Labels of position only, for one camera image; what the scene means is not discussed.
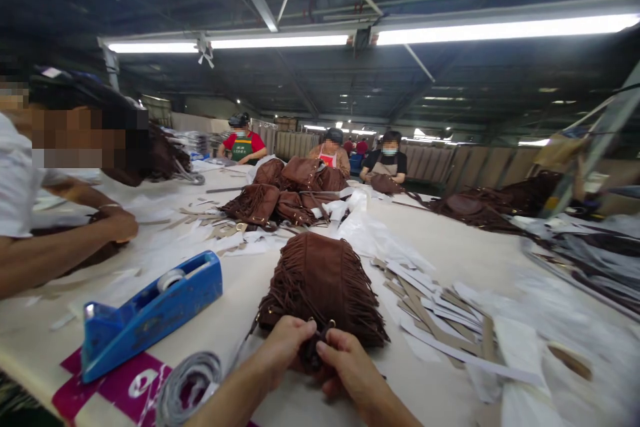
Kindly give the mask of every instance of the tape roll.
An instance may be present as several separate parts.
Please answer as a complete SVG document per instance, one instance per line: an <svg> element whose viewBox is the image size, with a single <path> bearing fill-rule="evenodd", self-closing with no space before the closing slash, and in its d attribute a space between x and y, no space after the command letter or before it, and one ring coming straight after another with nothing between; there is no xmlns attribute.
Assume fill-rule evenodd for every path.
<svg viewBox="0 0 640 427"><path fill-rule="evenodd" d="M185 277L185 272L181 269L169 270L166 274L158 279L158 290L160 293L166 292L172 285Z"/></svg>
<svg viewBox="0 0 640 427"><path fill-rule="evenodd" d="M155 409L157 427L181 427L222 383L220 359L213 352L197 352L167 377Z"/></svg>

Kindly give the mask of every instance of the white shirt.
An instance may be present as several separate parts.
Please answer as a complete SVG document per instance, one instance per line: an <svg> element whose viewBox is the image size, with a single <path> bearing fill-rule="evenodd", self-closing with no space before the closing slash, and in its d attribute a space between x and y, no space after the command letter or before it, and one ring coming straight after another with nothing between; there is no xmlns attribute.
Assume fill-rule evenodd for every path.
<svg viewBox="0 0 640 427"><path fill-rule="evenodd" d="M56 169L34 167L31 140L0 113L0 236L31 237L31 210L38 190L66 178Z"/></svg>

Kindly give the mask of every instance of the red shirt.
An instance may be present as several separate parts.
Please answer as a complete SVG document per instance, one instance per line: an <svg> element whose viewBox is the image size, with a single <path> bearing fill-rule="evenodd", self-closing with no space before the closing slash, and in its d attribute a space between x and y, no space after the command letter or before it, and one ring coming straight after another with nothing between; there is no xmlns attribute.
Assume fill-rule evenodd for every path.
<svg viewBox="0 0 640 427"><path fill-rule="evenodd" d="M227 150L231 150L237 138L238 136L235 133L232 133L229 138L223 142L223 145ZM251 150L253 150L254 153L258 150L262 150L265 147L265 143L257 133L249 132L247 138L251 140Z"/></svg>
<svg viewBox="0 0 640 427"><path fill-rule="evenodd" d="M363 140L359 141L355 146L355 153L357 153L358 155L364 155L365 153L367 153L367 150L369 150L369 146L367 145L367 142Z"/></svg>

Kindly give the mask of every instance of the black cap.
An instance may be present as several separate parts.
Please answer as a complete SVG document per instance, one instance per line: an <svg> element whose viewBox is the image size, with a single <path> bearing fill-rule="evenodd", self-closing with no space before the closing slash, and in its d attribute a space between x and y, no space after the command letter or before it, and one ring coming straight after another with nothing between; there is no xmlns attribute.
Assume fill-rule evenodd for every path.
<svg viewBox="0 0 640 427"><path fill-rule="evenodd" d="M229 119L229 126L231 128L244 128L249 125L249 121L251 117L247 112L236 113L233 117Z"/></svg>
<svg viewBox="0 0 640 427"><path fill-rule="evenodd" d="M342 145L343 132L340 129L335 127L331 127L325 133L325 140L331 140L337 143L338 145Z"/></svg>

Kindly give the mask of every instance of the apron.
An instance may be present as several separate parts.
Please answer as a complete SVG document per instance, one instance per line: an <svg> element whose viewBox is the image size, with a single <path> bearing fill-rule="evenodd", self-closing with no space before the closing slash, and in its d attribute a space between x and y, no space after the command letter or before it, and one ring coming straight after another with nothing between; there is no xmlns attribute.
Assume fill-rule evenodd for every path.
<svg viewBox="0 0 640 427"><path fill-rule="evenodd" d="M391 177L395 177L398 174L398 154L396 153L393 160L395 163L393 165L383 165L380 161L377 161L371 169L371 173L375 175L390 175Z"/></svg>
<svg viewBox="0 0 640 427"><path fill-rule="evenodd" d="M253 149L251 148L251 138L242 137L235 139L233 142L233 147L231 148L231 160L233 161L241 161L247 155L251 155L253 153ZM249 165L255 165L258 161L256 159L249 160L247 163Z"/></svg>
<svg viewBox="0 0 640 427"><path fill-rule="evenodd" d="M331 168L336 168L336 158L337 158L338 152L336 151L333 155L323 155L322 153L322 147L320 147L320 154L318 155L318 158L320 160L322 160L325 165L328 165Z"/></svg>

